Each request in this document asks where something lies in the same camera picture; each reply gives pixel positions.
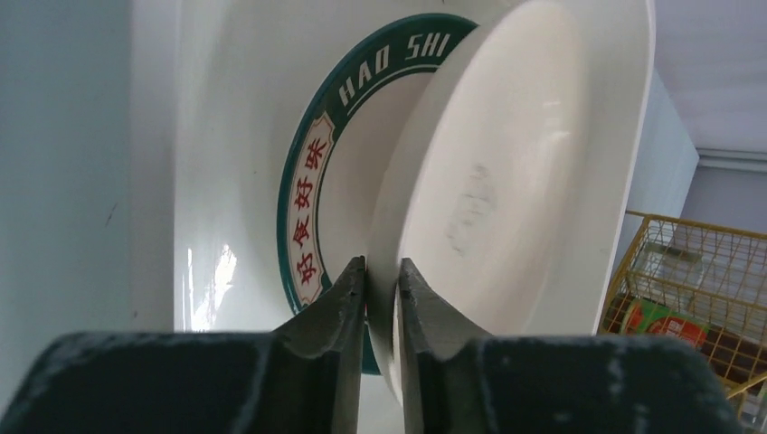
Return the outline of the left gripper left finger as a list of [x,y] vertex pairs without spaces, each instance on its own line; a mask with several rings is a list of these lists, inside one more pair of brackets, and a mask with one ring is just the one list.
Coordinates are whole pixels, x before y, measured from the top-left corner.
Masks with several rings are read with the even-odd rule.
[[4,433],[354,433],[365,259],[267,333],[67,334],[35,360]]

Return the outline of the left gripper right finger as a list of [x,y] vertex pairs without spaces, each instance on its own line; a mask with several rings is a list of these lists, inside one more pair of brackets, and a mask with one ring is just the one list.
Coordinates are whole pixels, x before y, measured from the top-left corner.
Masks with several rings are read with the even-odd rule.
[[739,433],[688,344],[652,335],[492,336],[404,259],[398,278],[409,433]]

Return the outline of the cream plate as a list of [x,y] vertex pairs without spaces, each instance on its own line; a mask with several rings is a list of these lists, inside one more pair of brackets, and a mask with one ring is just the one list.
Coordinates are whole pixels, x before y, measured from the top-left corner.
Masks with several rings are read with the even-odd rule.
[[479,327],[525,331],[585,156],[585,52],[567,3],[524,2],[472,31],[410,115],[383,177],[367,251],[371,341],[396,397],[402,259]]

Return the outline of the red label sauce bottle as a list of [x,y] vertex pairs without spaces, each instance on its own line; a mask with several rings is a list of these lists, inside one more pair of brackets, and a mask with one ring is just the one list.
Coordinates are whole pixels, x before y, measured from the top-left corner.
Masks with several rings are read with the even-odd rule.
[[620,325],[626,335],[653,334],[679,338],[700,349],[708,334],[707,325],[659,303],[644,298],[634,299]]

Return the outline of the green rimmed patterned plate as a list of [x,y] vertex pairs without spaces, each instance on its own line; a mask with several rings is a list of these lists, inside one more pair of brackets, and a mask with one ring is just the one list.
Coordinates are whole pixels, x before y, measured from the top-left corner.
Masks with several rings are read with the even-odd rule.
[[453,14],[411,15],[371,33],[308,104],[280,180],[279,272],[294,312],[366,251],[380,185],[431,76],[474,30]]

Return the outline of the white rectangular tub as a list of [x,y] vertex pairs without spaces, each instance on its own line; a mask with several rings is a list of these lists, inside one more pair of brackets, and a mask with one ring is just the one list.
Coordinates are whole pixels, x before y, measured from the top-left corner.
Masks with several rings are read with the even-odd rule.
[[[327,81],[382,42],[453,38],[512,1],[136,1],[131,162],[136,324],[266,330],[301,309],[282,259],[294,137]],[[551,279],[512,335],[596,331],[653,74],[651,1],[572,1],[585,26],[590,142]]]

